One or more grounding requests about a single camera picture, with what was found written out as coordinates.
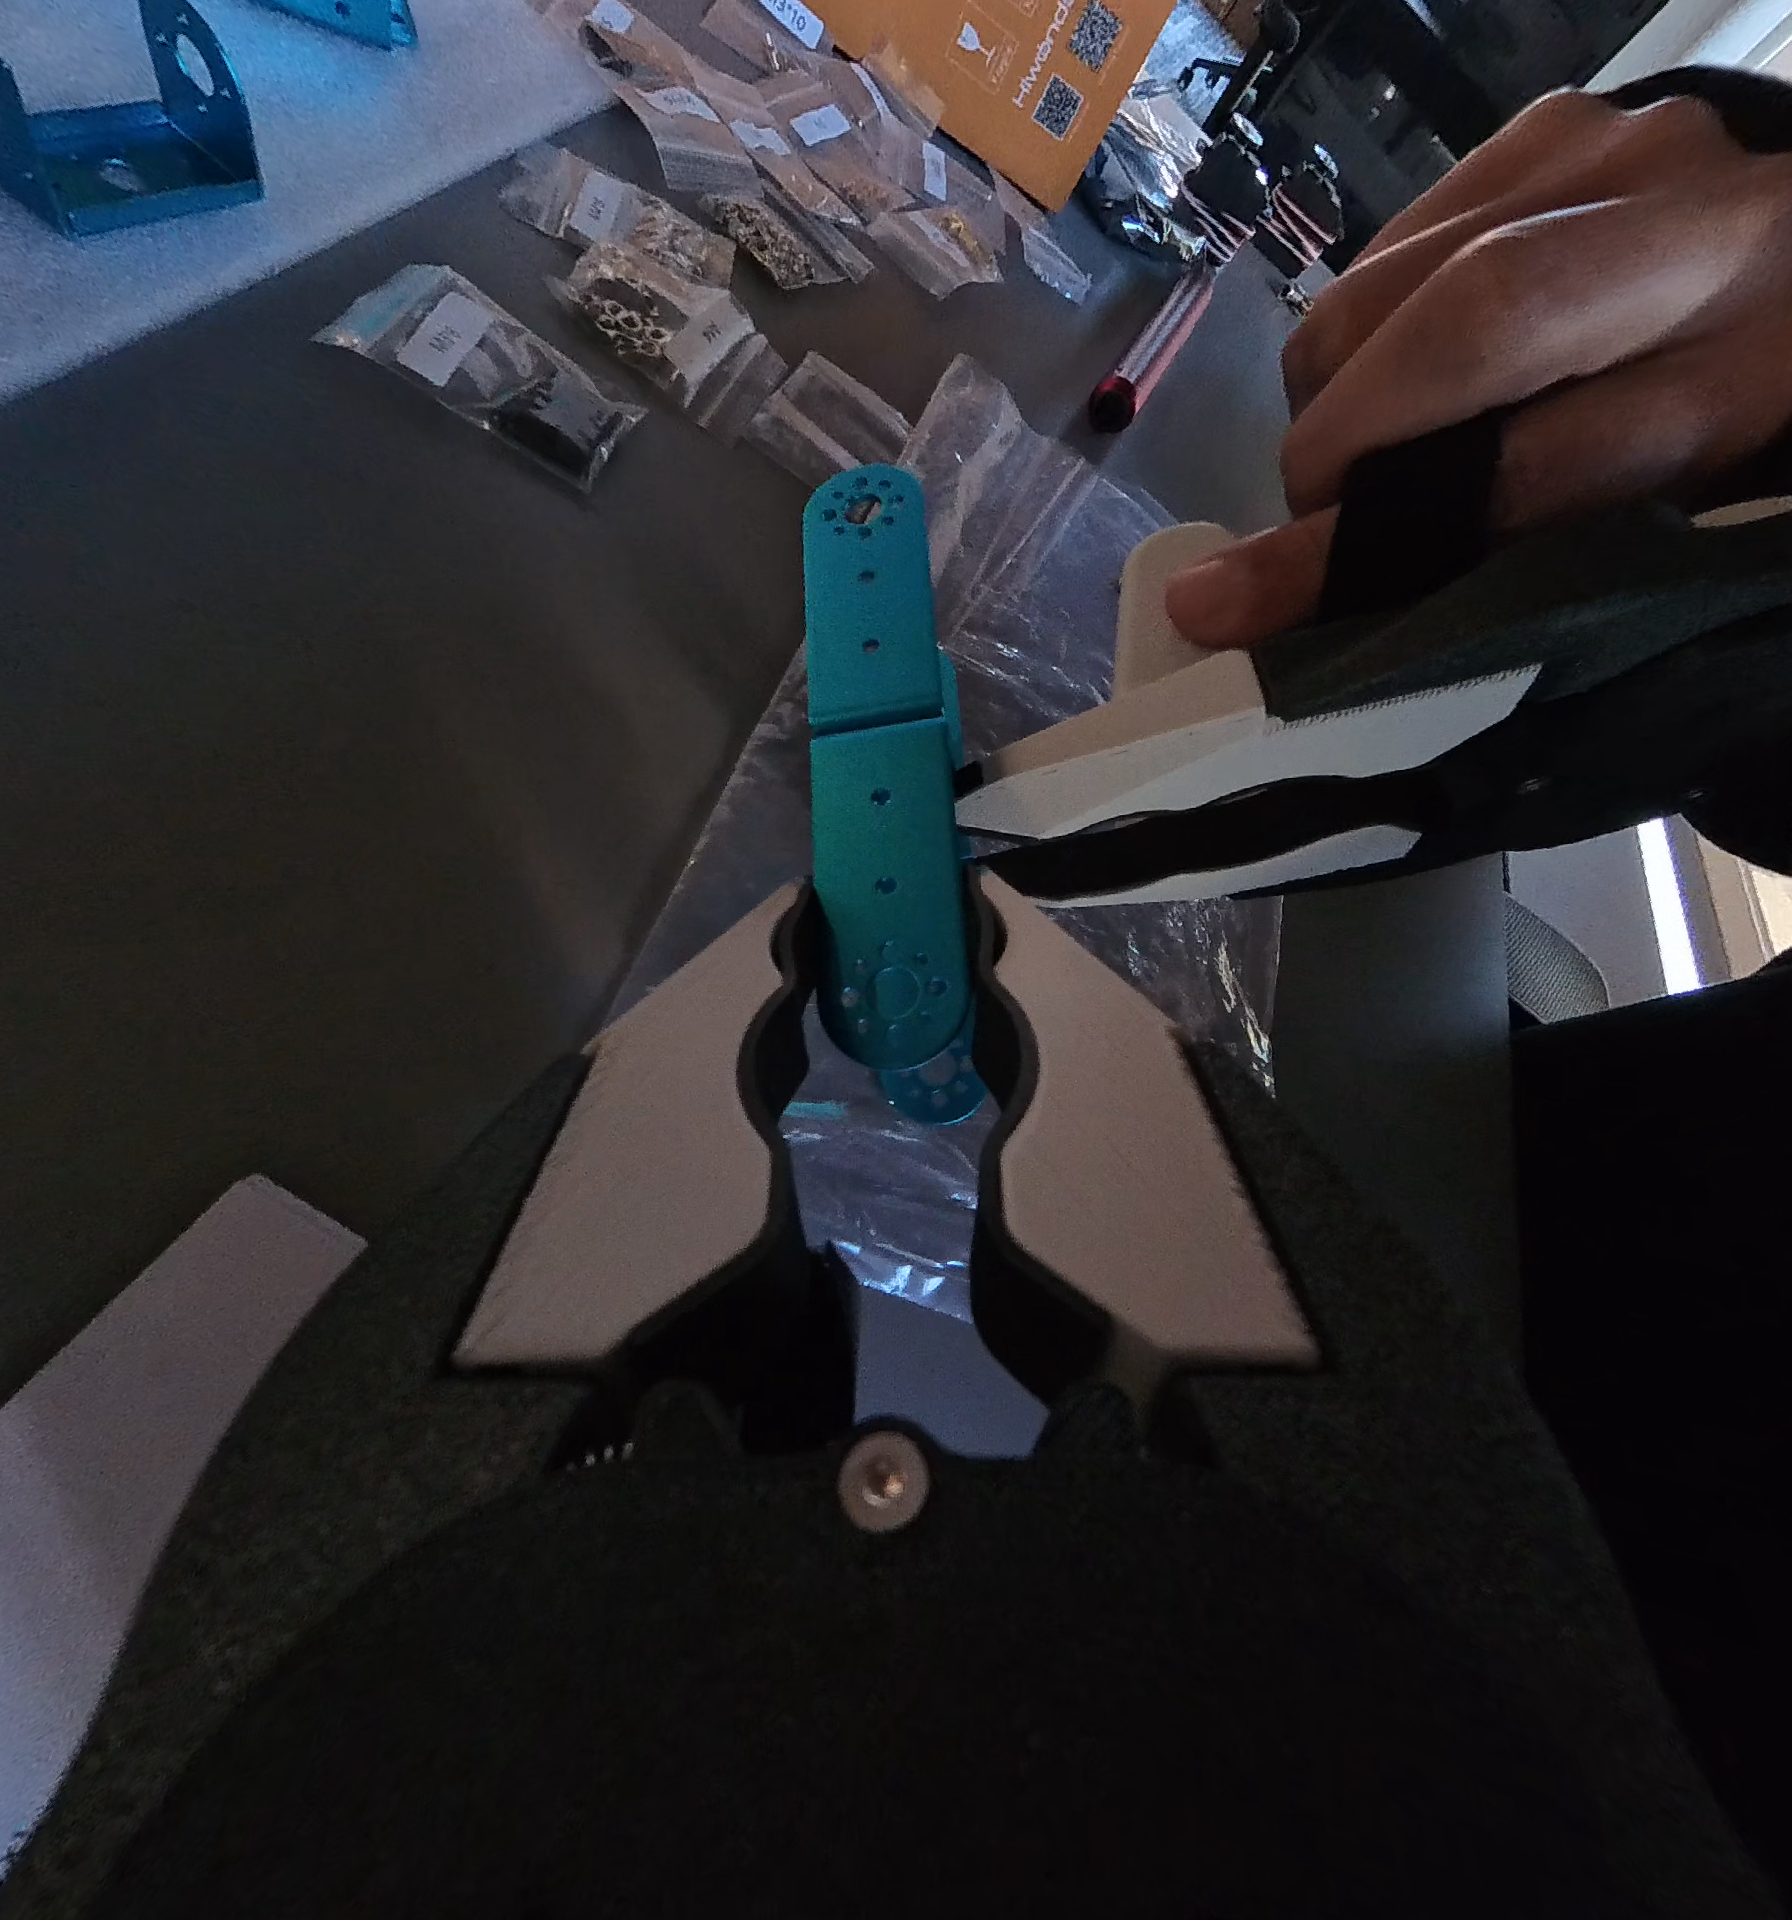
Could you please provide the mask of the person's right hand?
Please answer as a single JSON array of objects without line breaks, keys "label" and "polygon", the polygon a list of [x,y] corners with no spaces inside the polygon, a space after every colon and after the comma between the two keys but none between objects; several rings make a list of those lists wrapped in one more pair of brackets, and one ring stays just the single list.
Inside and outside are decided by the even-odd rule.
[{"label": "person's right hand", "polygon": [[1697,99],[1558,91],[1364,248],[1283,350],[1288,521],[1172,575],[1175,629],[1315,617],[1351,467],[1498,412],[1491,527],[1712,499],[1792,424],[1792,152]]}]

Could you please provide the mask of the grey office chair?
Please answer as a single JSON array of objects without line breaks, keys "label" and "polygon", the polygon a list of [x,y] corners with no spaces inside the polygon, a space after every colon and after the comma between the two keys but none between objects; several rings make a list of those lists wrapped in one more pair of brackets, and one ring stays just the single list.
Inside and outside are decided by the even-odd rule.
[{"label": "grey office chair", "polygon": [[1608,984],[1598,963],[1510,892],[1504,965],[1512,1026],[1581,1022],[1608,1010]]}]

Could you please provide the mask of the person's body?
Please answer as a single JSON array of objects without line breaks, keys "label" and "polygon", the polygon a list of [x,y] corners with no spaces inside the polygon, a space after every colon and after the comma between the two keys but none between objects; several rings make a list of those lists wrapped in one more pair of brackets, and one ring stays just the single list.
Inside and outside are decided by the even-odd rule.
[{"label": "person's body", "polygon": [[1526,1356],[1792,1915],[1792,947],[1512,1036]]}]

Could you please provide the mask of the long blue metal bracket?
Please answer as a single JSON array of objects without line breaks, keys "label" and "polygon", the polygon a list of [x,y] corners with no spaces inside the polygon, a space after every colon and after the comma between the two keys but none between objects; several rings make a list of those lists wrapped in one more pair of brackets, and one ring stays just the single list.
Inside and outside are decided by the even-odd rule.
[{"label": "long blue metal bracket", "polygon": [[986,1100],[973,1065],[960,702],[907,467],[861,464],[814,489],[804,667],[819,1014],[902,1116],[955,1125]]}]

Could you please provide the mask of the orange cardboard box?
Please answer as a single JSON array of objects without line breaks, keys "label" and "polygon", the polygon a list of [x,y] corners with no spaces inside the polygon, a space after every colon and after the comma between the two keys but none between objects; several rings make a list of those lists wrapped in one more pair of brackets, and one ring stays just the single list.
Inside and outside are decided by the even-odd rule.
[{"label": "orange cardboard box", "polygon": [[1062,210],[1172,3],[813,3],[855,57],[884,47],[938,124],[1043,210]]}]

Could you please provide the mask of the blue metal U bracket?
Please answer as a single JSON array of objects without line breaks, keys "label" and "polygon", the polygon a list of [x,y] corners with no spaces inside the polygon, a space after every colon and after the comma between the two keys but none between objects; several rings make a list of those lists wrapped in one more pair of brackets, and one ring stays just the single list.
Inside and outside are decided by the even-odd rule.
[{"label": "blue metal U bracket", "polygon": [[32,110],[0,57],[0,188],[68,239],[266,195],[244,91],[189,3],[139,3],[157,99]]},{"label": "blue metal U bracket", "polygon": [[280,11],[292,19],[302,19],[321,31],[343,35],[347,41],[400,51],[410,48],[419,41],[410,3],[395,0],[273,0],[260,3],[267,11]]}]

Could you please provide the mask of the clear plastic bag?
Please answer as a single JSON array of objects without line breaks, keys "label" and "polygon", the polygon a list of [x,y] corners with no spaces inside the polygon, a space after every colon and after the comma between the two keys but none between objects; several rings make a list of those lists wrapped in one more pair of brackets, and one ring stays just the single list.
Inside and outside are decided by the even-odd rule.
[{"label": "clear plastic bag", "polygon": [[[929,499],[938,633],[957,662],[966,747],[984,755],[1107,702],[1123,560],[1172,517],[1037,432],[968,354],[938,380],[900,462]],[[807,870],[808,722],[794,648],[606,1022]],[[1192,1040],[1222,1045],[1271,1081],[1281,904],[1091,907],[1060,911],[1056,924]],[[864,1286],[968,1321],[973,1209],[993,1110],[918,1125],[814,1017],[807,1036],[813,1067],[787,1136],[808,1241],[835,1244]]]}]

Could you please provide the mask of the white paper sheet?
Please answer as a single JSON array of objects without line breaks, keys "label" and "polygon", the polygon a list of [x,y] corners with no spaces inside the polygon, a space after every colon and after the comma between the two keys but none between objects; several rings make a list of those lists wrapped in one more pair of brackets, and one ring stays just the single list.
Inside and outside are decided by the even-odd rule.
[{"label": "white paper sheet", "polygon": [[0,1407],[0,1875],[93,1723],[205,1464],[365,1244],[244,1177]]}]

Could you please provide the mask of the red screwdriver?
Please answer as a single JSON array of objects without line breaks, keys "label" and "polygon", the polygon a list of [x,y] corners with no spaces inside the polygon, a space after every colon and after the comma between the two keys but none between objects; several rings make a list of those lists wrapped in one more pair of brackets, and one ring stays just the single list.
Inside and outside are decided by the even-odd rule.
[{"label": "red screwdriver", "polygon": [[1091,431],[1123,432],[1150,405],[1160,379],[1172,368],[1184,342],[1210,309],[1219,265],[1204,262],[1184,274],[1143,332],[1123,350],[1121,361],[1101,379],[1085,405]]}]

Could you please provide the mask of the pile of small screw bags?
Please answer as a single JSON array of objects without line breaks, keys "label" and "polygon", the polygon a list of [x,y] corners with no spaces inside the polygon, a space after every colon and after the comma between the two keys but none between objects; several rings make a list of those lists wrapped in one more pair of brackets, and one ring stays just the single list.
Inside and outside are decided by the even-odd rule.
[{"label": "pile of small screw bags", "polygon": [[782,297],[861,284],[875,268],[948,297],[999,281],[1015,229],[1043,284],[1088,294],[1043,213],[947,152],[922,85],[888,43],[868,62],[797,51],[788,31],[710,3],[705,30],[775,67],[749,85],[632,3],[545,11],[643,128],[663,187],[542,142],[519,155],[502,207],[570,251],[548,278],[560,315],[718,444],[753,444],[819,482],[907,443],[907,418],[829,358],[781,354],[736,294],[740,262]]}]

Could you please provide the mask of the silver foil bag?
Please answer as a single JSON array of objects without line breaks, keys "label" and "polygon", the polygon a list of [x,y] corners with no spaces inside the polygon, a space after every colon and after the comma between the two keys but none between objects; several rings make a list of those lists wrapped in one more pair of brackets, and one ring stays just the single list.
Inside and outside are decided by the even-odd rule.
[{"label": "silver foil bag", "polygon": [[1201,162],[1210,133],[1171,79],[1140,79],[1108,121],[1079,179],[1096,226],[1123,251],[1192,268],[1207,232],[1175,203]]}]

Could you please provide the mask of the white foam sheet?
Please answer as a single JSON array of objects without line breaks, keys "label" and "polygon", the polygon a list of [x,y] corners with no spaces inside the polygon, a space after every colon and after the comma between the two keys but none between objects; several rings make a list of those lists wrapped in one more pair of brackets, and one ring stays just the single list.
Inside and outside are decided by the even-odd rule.
[{"label": "white foam sheet", "polygon": [[406,48],[263,3],[199,11],[250,104],[263,200],[70,239],[0,187],[0,405],[606,107],[531,3],[416,3]]}]

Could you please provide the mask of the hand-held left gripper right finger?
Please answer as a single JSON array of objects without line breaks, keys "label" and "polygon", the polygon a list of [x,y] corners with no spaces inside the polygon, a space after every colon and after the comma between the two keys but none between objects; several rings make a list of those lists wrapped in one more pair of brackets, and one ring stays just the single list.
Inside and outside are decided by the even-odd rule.
[{"label": "hand-held left gripper right finger", "polygon": [[999,875],[973,883],[980,1145],[973,1315],[1038,1403],[1309,1375],[1302,1289],[1178,1026]]}]

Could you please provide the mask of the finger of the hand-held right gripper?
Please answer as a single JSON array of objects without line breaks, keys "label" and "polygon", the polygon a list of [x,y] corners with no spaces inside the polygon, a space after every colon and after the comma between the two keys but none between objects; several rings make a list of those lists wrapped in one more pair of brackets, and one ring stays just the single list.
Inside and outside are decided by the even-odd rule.
[{"label": "finger of the hand-held right gripper", "polygon": [[1419,832],[1374,822],[1306,841],[1287,851],[1178,851],[1178,834],[1150,843],[1137,828],[1082,832],[986,856],[1015,892],[1043,904],[1159,904],[1277,892],[1297,880],[1387,867],[1409,859]]},{"label": "finger of the hand-held right gripper", "polygon": [[1411,771],[1495,728],[1537,677],[1540,667],[1528,662],[1312,719],[1281,719],[1243,702],[1245,662],[1195,662],[993,752],[980,764],[980,784],[957,799],[957,825],[1051,841],[1306,777]]}]

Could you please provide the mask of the black servo motor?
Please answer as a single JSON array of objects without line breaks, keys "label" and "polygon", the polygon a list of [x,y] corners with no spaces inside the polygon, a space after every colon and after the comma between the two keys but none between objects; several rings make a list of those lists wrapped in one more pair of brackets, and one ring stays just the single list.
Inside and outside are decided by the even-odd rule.
[{"label": "black servo motor", "polygon": [[1341,239],[1345,207],[1335,156],[1309,149],[1297,166],[1275,179],[1255,245],[1281,277],[1296,281]]},{"label": "black servo motor", "polygon": [[1264,166],[1264,133],[1248,120],[1230,120],[1214,137],[1195,169],[1182,179],[1175,219],[1204,239],[1204,265],[1224,268],[1268,216],[1271,179]]}]

